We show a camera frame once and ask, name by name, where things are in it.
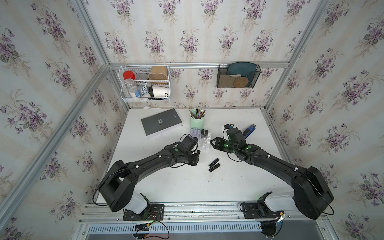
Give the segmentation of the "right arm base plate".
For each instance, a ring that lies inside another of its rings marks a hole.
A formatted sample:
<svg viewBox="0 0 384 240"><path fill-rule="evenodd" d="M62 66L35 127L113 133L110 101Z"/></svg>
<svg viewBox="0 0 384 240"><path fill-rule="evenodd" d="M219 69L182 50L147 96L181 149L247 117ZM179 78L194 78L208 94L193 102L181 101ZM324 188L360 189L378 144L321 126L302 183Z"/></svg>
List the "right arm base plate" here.
<svg viewBox="0 0 384 240"><path fill-rule="evenodd" d="M252 202L241 203L240 211L243 212L245 219L279 219L284 215L284 212L274 212L270 210L266 204Z"/></svg>

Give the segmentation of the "clear acrylic lipstick organizer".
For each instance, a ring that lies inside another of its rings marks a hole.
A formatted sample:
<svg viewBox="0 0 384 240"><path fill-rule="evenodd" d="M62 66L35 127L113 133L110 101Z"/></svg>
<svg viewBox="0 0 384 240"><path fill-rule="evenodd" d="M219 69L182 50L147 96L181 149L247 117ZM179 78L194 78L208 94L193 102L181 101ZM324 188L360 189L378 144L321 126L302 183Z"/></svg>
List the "clear acrylic lipstick organizer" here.
<svg viewBox="0 0 384 240"><path fill-rule="evenodd" d="M211 133L208 133L208 138L205 139L205 137L202 139L201 136L198 139L199 145L198 145L198 150L201 151L208 151L210 149L210 140L211 140Z"/></svg>

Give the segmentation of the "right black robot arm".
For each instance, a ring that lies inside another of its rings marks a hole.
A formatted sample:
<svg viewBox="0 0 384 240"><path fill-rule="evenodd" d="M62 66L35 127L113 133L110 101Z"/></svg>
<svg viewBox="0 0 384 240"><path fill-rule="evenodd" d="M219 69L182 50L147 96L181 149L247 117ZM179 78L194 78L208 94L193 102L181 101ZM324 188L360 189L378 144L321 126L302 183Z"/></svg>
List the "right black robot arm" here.
<svg viewBox="0 0 384 240"><path fill-rule="evenodd" d="M235 154L242 162L259 167L289 184L294 190L295 206L304 216L316 220L334 200L325 178L315 167L303 168L270 155L261 147L231 143L220 137L210 141L215 150Z"/></svg>

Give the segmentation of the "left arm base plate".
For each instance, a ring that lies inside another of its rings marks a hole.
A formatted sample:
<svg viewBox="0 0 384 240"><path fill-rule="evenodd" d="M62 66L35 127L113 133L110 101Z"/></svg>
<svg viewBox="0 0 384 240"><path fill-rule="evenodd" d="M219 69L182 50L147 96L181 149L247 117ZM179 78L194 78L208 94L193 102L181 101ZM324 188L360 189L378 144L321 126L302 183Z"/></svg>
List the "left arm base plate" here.
<svg viewBox="0 0 384 240"><path fill-rule="evenodd" d="M164 208L164 204L149 204L140 214L124 210L123 221L162 221Z"/></svg>

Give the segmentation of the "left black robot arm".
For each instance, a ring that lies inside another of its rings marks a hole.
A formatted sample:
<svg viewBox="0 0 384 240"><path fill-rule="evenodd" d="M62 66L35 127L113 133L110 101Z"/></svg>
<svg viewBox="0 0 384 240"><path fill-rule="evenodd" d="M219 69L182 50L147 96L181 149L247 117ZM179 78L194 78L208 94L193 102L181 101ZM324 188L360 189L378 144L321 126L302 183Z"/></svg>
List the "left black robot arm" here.
<svg viewBox="0 0 384 240"><path fill-rule="evenodd" d="M135 186L142 179L164 169L182 163L195 167L201 151L193 151L181 144L167 145L161 151L139 161L115 162L98 186L98 191L110 210L118 212L132 199Z"/></svg>

